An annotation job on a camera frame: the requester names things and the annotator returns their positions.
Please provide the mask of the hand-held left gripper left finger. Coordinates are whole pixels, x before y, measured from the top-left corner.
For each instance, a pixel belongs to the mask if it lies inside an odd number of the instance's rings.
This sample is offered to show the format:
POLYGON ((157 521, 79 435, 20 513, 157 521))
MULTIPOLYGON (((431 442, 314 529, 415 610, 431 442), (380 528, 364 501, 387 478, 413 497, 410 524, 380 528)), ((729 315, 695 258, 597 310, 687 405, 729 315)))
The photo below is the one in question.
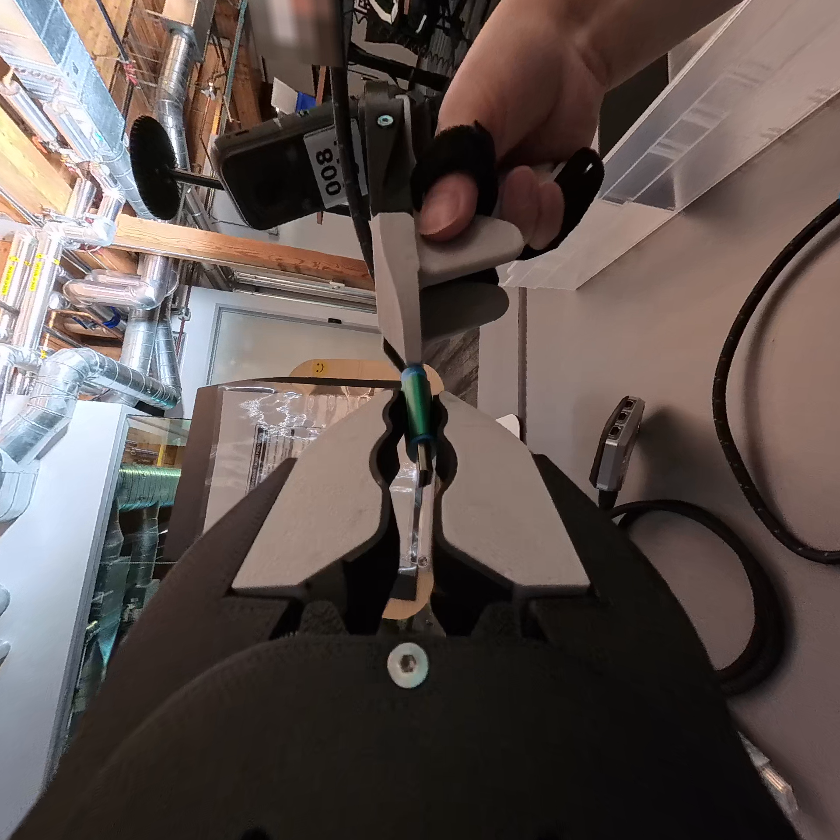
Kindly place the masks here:
POLYGON ((302 594, 385 535, 400 468, 398 391, 327 427, 295 461, 233 581, 238 594, 302 594))

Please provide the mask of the silver insulated pipes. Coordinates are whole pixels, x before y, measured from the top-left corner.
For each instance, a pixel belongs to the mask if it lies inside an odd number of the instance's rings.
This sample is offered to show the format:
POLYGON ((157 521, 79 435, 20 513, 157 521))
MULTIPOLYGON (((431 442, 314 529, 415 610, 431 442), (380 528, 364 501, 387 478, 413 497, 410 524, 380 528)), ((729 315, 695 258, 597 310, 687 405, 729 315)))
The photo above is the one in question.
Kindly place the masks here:
MULTIPOLYGON (((2 269, 2 386, 15 369, 36 371, 41 364, 41 336, 65 252, 108 245, 116 233, 123 196, 118 189, 103 187, 98 210, 92 213, 97 191, 94 182, 79 177, 64 214, 50 216, 36 233, 19 229, 13 236, 2 269)), ((66 296, 84 308, 128 309, 121 360, 149 373, 160 308, 172 291, 167 261, 152 255, 134 274, 93 270, 73 280, 66 296)))

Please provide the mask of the person's right hand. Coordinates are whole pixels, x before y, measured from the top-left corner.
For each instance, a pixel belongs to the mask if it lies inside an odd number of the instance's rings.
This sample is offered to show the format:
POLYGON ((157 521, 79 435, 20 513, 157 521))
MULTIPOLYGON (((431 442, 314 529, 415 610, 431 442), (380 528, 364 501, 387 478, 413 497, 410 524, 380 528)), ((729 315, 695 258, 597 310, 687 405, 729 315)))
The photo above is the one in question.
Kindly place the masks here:
POLYGON ((549 171, 591 145, 605 94, 656 58, 656 2, 500 2, 456 72, 437 136, 480 126, 501 168, 499 216, 526 246, 560 233, 564 198, 549 171))

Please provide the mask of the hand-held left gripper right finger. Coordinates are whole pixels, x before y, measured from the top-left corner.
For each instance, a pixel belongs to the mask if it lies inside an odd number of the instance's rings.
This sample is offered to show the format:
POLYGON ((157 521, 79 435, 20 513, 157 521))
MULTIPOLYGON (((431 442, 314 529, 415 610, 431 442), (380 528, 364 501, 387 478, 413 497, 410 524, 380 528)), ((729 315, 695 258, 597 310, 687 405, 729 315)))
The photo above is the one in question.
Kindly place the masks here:
POLYGON ((454 395, 438 397, 438 539, 525 598, 579 595, 590 579, 527 446, 454 395))

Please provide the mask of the green corrugated duct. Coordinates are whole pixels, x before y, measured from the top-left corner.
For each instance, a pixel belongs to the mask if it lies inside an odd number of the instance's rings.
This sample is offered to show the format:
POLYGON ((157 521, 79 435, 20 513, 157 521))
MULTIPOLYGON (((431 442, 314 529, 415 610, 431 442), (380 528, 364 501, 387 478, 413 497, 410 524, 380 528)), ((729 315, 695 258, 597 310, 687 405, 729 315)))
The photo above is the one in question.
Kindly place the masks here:
POLYGON ((179 467, 121 465, 114 504, 119 512, 172 508, 181 476, 179 467))

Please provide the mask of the clear plastic bin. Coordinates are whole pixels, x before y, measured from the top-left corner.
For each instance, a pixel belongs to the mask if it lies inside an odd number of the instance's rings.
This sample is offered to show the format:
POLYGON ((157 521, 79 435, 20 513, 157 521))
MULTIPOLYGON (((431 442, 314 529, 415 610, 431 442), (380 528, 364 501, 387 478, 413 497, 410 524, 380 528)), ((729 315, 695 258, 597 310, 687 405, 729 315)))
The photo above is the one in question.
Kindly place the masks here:
POLYGON ((504 287, 575 290, 838 94, 839 2, 742 2, 669 58, 671 79, 605 154, 598 197, 504 287))

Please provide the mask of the person's right forearm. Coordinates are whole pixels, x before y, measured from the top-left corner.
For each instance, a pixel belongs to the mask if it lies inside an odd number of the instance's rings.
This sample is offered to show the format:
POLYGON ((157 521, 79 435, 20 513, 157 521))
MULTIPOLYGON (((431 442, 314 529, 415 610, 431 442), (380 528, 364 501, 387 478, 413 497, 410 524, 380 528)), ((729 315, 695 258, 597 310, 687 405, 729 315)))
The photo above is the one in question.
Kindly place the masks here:
POLYGON ((608 28, 599 37, 606 88, 616 88, 738 4, 738 1, 617 2, 608 28))

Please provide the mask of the silver rectangular duct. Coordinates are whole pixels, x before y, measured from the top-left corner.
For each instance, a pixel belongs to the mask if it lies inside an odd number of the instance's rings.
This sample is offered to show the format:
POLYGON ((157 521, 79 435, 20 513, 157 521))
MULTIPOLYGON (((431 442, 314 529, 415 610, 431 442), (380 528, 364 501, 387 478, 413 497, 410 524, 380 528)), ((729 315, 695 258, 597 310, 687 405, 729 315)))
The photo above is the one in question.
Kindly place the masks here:
POLYGON ((2 1, 1 53, 84 161, 127 157, 125 121, 58 1, 2 1))

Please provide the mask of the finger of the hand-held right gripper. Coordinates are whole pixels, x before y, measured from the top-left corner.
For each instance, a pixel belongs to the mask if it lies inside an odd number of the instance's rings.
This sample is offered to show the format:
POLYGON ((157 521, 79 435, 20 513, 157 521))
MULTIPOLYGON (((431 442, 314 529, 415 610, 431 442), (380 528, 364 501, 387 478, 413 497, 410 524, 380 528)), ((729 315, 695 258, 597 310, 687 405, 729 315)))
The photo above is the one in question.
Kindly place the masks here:
POLYGON ((419 257, 413 216, 379 213, 371 221, 377 320, 405 367, 424 360, 419 257))
POLYGON ((422 290, 424 344, 453 339, 500 319, 509 308, 507 292, 485 282, 446 282, 422 290))

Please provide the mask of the black round fan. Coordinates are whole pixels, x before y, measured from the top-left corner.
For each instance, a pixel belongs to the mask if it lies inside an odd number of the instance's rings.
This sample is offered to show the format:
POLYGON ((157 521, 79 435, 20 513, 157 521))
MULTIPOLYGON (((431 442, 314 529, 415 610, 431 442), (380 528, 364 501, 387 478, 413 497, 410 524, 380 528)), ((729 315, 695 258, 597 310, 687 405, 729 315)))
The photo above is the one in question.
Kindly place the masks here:
POLYGON ((137 118, 129 133, 129 157, 136 186, 152 216, 171 222, 182 206, 183 187, 225 190, 216 178, 195 174, 176 166, 172 142, 153 117, 137 118))

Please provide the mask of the grey port hub adapter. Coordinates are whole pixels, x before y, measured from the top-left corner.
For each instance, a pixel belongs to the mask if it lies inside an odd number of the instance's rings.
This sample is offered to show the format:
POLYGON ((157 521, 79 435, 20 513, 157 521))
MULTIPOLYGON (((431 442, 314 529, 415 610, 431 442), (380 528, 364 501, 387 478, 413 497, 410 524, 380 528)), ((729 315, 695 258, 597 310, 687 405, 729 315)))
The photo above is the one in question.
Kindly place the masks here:
POLYGON ((599 492, 616 494, 623 487, 644 410, 644 399, 626 395, 605 423, 590 474, 590 482, 599 492))

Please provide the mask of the silver round duct pipe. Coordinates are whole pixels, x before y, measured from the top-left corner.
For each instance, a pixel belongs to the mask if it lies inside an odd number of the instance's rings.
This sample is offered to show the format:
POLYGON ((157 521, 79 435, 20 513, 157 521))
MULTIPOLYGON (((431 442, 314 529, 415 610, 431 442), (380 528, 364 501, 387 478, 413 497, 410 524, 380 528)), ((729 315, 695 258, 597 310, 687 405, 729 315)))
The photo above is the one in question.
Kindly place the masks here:
POLYGON ((136 401, 171 409, 181 389, 92 349, 60 350, 40 365, 21 411, 1 429, 1 522, 12 522, 34 495, 39 459, 69 424, 84 386, 95 385, 136 401))

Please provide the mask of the silver flexible duct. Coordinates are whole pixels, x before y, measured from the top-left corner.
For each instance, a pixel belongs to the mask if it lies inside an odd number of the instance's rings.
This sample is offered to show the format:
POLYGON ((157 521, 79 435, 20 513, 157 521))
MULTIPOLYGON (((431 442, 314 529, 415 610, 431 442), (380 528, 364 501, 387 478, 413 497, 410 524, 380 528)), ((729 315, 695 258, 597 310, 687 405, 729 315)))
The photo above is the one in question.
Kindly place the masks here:
POLYGON ((168 24, 169 42, 156 88, 154 114, 164 129, 181 170, 191 168, 185 127, 187 89, 196 63, 193 30, 180 23, 168 24))

